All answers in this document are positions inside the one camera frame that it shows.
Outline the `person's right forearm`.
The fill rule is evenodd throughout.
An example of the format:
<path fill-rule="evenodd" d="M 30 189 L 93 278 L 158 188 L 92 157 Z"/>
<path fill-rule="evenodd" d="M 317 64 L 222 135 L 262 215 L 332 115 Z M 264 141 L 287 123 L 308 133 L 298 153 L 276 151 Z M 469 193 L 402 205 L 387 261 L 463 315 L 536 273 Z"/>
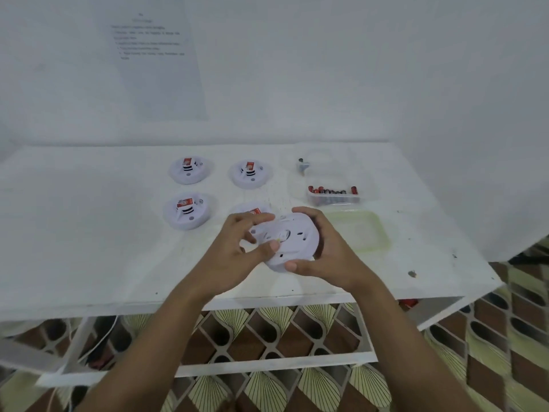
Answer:
<path fill-rule="evenodd" d="M 397 412 L 482 412 L 377 275 L 353 269 L 341 287 L 359 306 Z"/>

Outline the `person's left forearm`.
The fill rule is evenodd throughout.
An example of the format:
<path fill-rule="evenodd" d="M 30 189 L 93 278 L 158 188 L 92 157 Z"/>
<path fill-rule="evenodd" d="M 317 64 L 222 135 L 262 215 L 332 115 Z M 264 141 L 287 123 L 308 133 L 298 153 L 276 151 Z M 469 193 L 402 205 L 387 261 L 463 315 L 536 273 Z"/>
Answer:
<path fill-rule="evenodd" d="M 202 309 L 237 284 L 229 274 L 188 274 L 75 412 L 160 412 Z"/>

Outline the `pale green plastic tray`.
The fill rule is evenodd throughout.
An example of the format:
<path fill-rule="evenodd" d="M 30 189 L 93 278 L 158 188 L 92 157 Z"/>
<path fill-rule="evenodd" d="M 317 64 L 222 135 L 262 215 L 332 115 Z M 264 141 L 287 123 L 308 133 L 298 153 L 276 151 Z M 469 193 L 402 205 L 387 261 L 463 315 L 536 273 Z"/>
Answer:
<path fill-rule="evenodd" d="M 374 212 L 354 209 L 324 214 L 355 253 L 381 251 L 390 247 L 390 238 Z"/>

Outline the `clear plastic battery container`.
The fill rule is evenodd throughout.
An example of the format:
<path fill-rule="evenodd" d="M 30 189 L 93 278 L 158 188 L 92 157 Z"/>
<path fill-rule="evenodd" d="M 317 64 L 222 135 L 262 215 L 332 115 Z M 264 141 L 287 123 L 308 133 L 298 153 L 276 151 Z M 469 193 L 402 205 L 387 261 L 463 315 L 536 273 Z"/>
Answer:
<path fill-rule="evenodd" d="M 315 188 L 318 188 L 322 185 L 312 185 Z M 358 192 L 357 187 L 351 186 L 349 189 L 345 189 L 349 194 L 348 195 L 334 195 L 334 194 L 312 194 L 306 189 L 306 198 L 308 202 L 314 207 L 322 207 L 327 205 L 354 205 L 358 204 L 361 200 L 361 196 Z"/>

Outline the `printed paper sheet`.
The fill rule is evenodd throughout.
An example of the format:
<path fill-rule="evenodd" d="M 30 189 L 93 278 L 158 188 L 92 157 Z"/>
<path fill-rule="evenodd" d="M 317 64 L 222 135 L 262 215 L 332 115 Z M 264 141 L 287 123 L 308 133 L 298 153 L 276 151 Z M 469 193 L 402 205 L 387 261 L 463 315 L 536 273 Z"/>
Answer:
<path fill-rule="evenodd" d="M 122 84 L 143 122 L 206 121 L 185 0 L 106 0 Z"/>

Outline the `person's left hand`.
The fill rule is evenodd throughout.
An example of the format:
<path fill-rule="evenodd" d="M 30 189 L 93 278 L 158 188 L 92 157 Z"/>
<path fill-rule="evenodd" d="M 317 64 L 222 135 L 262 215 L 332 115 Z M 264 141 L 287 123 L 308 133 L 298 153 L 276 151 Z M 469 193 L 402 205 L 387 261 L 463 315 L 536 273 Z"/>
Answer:
<path fill-rule="evenodd" d="M 250 229 L 274 219 L 275 215 L 271 213 L 242 213 L 227 217 L 209 249 L 187 276 L 202 301 L 207 303 L 235 288 L 256 268 L 242 266 L 242 256 L 247 251 L 240 242 L 256 244 Z"/>

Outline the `white table frame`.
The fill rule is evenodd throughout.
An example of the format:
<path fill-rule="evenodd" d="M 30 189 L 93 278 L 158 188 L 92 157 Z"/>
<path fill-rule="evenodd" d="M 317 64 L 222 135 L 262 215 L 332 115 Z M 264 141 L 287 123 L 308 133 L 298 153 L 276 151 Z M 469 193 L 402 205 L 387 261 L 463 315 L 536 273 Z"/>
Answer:
<path fill-rule="evenodd" d="M 435 324 L 467 304 L 497 289 L 502 281 L 491 276 L 486 283 L 468 282 L 461 285 L 427 284 L 412 288 L 393 288 L 395 299 L 419 299 L 419 304 L 412 308 L 409 317 L 420 330 Z M 262 298 L 219 297 L 205 306 L 205 310 L 243 309 L 279 307 L 291 305 L 311 305 L 321 303 L 353 302 L 351 295 L 342 291 L 336 293 L 312 293 L 290 296 L 271 296 Z M 50 387 L 90 386 L 98 382 L 104 372 L 94 371 L 79 363 L 79 356 L 84 348 L 95 320 L 100 316 L 121 316 L 130 314 L 149 314 L 157 310 L 161 300 L 152 302 L 123 302 L 111 305 L 84 305 L 62 308 L 54 306 L 48 309 L 30 310 L 28 312 L 10 313 L 0 310 L 0 322 L 16 320 L 47 320 L 52 318 L 81 318 L 81 329 L 78 329 L 62 356 L 42 352 L 12 339 L 0 337 L 0 365 L 9 369 L 24 370 L 38 375 L 37 385 Z M 363 319 L 359 315 L 359 329 L 362 343 L 353 353 L 308 355 L 292 358 L 274 358 L 262 360 L 232 361 L 225 363 L 208 363 L 205 365 L 180 366 L 176 377 L 203 375 L 223 375 L 248 372 L 263 372 L 284 369 L 302 369 L 308 367 L 332 367 L 343 365 L 362 365 L 377 361 L 371 339 Z"/>

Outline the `person's right hand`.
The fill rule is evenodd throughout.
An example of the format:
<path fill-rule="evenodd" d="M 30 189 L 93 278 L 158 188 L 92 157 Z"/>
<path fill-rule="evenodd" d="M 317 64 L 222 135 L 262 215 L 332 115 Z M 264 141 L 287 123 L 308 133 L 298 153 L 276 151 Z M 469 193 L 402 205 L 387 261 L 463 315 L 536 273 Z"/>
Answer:
<path fill-rule="evenodd" d="M 375 279 L 374 272 L 354 253 L 325 214 L 311 207 L 293 207 L 292 212 L 308 215 L 319 231 L 319 246 L 313 260 L 325 262 L 331 274 L 318 278 L 349 293 L 366 288 Z"/>

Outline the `clear plastic empty container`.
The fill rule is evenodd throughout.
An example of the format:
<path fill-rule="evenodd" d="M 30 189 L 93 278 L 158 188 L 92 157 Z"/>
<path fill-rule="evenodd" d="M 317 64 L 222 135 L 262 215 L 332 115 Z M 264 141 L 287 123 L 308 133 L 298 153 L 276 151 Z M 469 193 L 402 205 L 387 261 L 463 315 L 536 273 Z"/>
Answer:
<path fill-rule="evenodd" d="M 304 158 L 311 164 L 305 173 L 297 170 L 298 158 Z M 279 153 L 280 165 L 301 177 L 345 176 L 358 166 L 358 162 L 355 153 L 346 143 L 298 142 L 283 146 Z"/>

